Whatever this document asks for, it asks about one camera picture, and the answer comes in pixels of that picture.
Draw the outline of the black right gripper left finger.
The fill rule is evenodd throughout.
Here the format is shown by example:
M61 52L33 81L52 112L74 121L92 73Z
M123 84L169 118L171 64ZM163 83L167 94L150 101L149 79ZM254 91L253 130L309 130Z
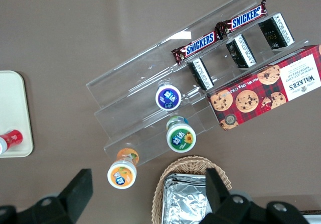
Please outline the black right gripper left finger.
M92 171L82 169L57 195L20 213L21 223L76 223L93 195Z

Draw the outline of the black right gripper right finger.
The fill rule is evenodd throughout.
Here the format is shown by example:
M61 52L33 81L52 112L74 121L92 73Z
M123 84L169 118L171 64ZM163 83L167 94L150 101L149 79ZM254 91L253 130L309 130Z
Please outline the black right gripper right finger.
M206 169L206 196L212 212L200 223L249 223L250 201L231 194L214 168Z

